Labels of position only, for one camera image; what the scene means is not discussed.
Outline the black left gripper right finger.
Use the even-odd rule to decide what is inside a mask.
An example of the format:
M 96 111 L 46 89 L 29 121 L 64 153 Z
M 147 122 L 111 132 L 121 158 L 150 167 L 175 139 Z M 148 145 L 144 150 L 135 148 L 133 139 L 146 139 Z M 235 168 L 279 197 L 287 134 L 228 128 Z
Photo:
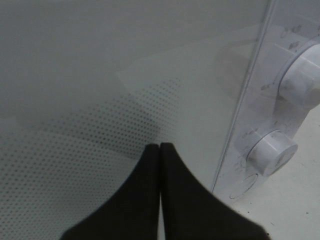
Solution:
M 213 196 L 172 143 L 160 145 L 160 192 L 167 240 L 267 240 L 259 224 Z

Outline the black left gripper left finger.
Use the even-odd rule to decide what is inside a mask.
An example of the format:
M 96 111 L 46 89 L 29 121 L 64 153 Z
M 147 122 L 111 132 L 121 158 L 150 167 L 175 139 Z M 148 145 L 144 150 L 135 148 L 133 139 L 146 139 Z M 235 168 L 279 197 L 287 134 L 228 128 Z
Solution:
M 63 233 L 63 240 L 156 240 L 160 208 L 160 148 L 148 144 L 112 197 Z

